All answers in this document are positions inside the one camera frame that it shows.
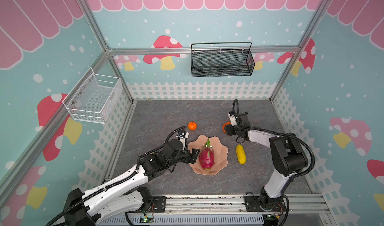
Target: white wire basket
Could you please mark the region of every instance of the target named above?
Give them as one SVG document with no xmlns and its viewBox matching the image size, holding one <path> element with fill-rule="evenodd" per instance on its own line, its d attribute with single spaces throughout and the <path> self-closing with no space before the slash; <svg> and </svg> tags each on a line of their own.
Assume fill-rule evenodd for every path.
<svg viewBox="0 0 384 226">
<path fill-rule="evenodd" d="M 95 74 L 89 68 L 63 104 L 74 120 L 105 123 L 121 92 L 120 78 Z"/>
</svg>

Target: mesh basket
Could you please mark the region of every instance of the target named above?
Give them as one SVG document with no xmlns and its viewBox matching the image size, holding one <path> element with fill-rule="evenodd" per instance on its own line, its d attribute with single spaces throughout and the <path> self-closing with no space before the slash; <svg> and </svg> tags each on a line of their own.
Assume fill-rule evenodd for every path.
<svg viewBox="0 0 384 226">
<path fill-rule="evenodd" d="M 63 100 L 72 118 L 105 123 L 122 92 L 121 79 L 95 74 L 93 69 L 89 68 L 78 85 Z"/>
<path fill-rule="evenodd" d="M 192 77 L 251 76 L 255 67 L 251 45 L 248 42 L 192 44 Z"/>
</svg>

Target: mushroom illustration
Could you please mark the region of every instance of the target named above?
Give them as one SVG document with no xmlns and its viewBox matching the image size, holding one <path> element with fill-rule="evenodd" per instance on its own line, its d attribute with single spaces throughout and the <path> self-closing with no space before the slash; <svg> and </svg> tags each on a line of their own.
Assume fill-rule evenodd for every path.
<svg viewBox="0 0 384 226">
<path fill-rule="evenodd" d="M 368 153 L 372 144 L 372 134 L 366 122 L 349 118 L 331 118 L 331 127 L 340 133 L 333 135 L 333 139 L 341 148 L 345 148 L 353 141 L 358 153 L 364 156 Z"/>
<path fill-rule="evenodd" d="M 368 171 L 374 176 L 380 183 L 384 184 L 384 162 L 380 160 L 370 159 L 367 162 Z"/>
<path fill-rule="evenodd" d="M 132 65 L 132 62 L 140 63 L 140 59 L 137 55 L 120 55 L 115 56 L 114 60 L 116 61 L 119 69 L 122 69 L 122 66 L 124 65 L 124 70 L 126 71 L 132 71 L 135 69 L 135 67 Z"/>
<path fill-rule="evenodd" d="M 53 94 L 40 101 L 37 105 L 37 116 L 39 118 L 39 127 L 36 127 L 37 131 L 48 122 L 49 118 L 61 105 L 61 100 L 64 99 L 65 96 L 66 94 Z M 75 144 L 80 137 L 82 129 L 83 125 L 75 122 L 68 115 L 43 149 L 45 160 L 52 161 L 59 155 L 64 136 L 69 139 L 72 145 Z"/>
<path fill-rule="evenodd" d="M 19 226 L 22 223 L 26 205 L 32 206 L 33 209 L 38 209 L 41 206 L 47 195 L 48 188 L 37 188 L 34 185 L 45 173 L 45 170 L 46 166 L 30 168 L 5 206 L 1 209 L 2 226 Z"/>
<path fill-rule="evenodd" d="M 151 48 L 182 48 L 183 46 L 174 38 L 166 35 L 159 36 L 153 43 Z M 163 55 L 145 55 L 144 62 L 147 64 L 153 64 L 157 61 L 161 61 L 160 68 L 162 70 L 172 70 L 175 68 L 175 64 L 172 61 L 172 57 L 186 58 L 186 54 L 163 54 Z"/>
<path fill-rule="evenodd" d="M 293 66 L 291 74 L 293 76 L 299 75 L 299 69 L 301 66 L 304 66 L 305 72 L 307 74 L 309 74 L 313 68 L 313 65 L 314 65 L 314 59 L 316 56 L 315 54 L 316 54 L 315 43 L 314 43 L 313 39 L 310 39 L 310 41 L 308 42 L 308 45 L 305 47 L 304 51 L 301 53 L 298 61 Z M 291 59 L 292 55 L 293 55 L 293 53 L 287 52 L 287 53 L 283 54 L 282 56 L 280 56 L 277 59 L 277 62 L 279 64 L 287 63 Z"/>
<path fill-rule="evenodd" d="M 381 208 L 381 210 L 384 212 L 384 195 L 382 194 L 379 194 L 379 193 L 375 193 L 373 195 L 373 197 L 375 198 L 377 204 L 379 205 L 379 207 Z"/>
<path fill-rule="evenodd" d="M 256 53 L 253 54 L 253 60 L 255 61 L 255 68 L 253 70 L 259 70 L 263 68 L 263 62 L 273 62 L 275 56 L 273 53 Z"/>
</svg>

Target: tangerine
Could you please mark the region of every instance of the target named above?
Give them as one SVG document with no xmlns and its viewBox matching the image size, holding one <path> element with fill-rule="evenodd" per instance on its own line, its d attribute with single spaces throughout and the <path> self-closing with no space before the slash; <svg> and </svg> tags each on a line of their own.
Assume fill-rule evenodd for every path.
<svg viewBox="0 0 384 226">
<path fill-rule="evenodd" d="M 197 128 L 197 124 L 195 122 L 189 122 L 188 128 L 189 130 L 195 130 Z"/>
</svg>

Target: yellow cucumber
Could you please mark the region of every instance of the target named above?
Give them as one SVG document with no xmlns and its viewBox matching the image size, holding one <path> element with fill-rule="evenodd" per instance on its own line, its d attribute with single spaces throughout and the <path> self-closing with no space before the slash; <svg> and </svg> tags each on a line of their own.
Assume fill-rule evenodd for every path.
<svg viewBox="0 0 384 226">
<path fill-rule="evenodd" d="M 236 154 L 237 154 L 237 160 L 240 164 L 245 164 L 245 161 L 247 160 L 245 157 L 245 152 L 243 147 L 239 144 L 236 147 Z"/>
</svg>

